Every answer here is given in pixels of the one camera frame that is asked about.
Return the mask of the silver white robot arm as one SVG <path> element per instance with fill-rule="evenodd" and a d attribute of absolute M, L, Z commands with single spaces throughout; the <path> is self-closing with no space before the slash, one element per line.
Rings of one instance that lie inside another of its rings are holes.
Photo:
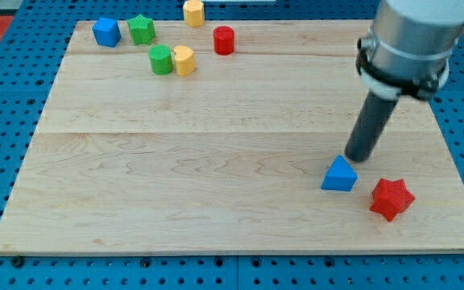
<path fill-rule="evenodd" d="M 464 0 L 382 0 L 358 40 L 356 69 L 383 100 L 428 101 L 447 82 L 463 31 Z"/>

